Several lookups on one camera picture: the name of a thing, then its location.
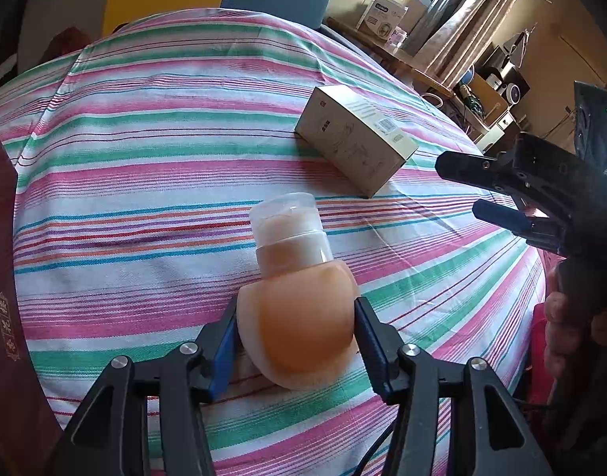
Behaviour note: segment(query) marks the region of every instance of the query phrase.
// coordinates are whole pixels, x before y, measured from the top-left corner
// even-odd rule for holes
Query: dark red bag
[[[0,458],[11,476],[34,476],[61,435],[23,337],[13,275],[17,171],[0,141]]]

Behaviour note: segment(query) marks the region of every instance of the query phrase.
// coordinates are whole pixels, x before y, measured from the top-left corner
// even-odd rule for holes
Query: metal screw cap
[[[115,369],[121,369],[125,367],[128,362],[129,360],[127,359],[127,356],[117,356],[112,360],[112,367],[114,367]]]
[[[182,354],[195,354],[197,352],[197,344],[195,342],[186,342],[180,346]]]
[[[471,367],[474,368],[475,370],[486,370],[486,368],[488,367],[488,364],[486,363],[485,359],[473,358],[471,360]]]
[[[414,343],[406,343],[402,346],[402,352],[407,356],[418,356],[420,348]]]

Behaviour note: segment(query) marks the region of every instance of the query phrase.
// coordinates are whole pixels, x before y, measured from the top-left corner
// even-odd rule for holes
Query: translucent bottle
[[[328,386],[356,353],[352,272],[334,260],[312,195],[261,202],[250,218],[261,280],[239,290],[244,348],[280,386]]]

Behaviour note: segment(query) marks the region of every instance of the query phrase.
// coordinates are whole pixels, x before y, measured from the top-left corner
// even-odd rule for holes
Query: bed
[[[372,199],[294,132],[316,85],[347,84],[419,149]],[[110,359],[165,354],[217,320],[258,278],[247,212],[288,192],[315,195],[335,257],[379,318],[440,359],[486,358],[517,384],[536,249],[477,221],[478,198],[441,180],[444,150],[477,152],[435,107],[315,31],[222,9],[154,15],[0,88],[0,138],[17,168],[15,280],[35,370],[61,426]],[[448,402],[434,474],[444,475]],[[154,473],[163,473],[157,400]],[[223,475],[347,476],[393,420],[360,356],[333,386],[292,392],[242,352],[204,407]],[[366,474],[382,468],[387,443]]]

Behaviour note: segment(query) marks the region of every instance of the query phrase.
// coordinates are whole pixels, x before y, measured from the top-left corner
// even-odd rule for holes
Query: cardboard box
[[[315,87],[295,131],[367,197],[418,148],[392,119],[346,85]]]
[[[486,113],[484,122],[488,128],[495,125],[508,112],[508,102],[490,87],[482,77],[478,75],[473,77],[468,87],[480,99],[480,103],[484,107]]]
[[[404,6],[393,0],[372,0],[356,28],[387,41],[405,15],[405,10]]]

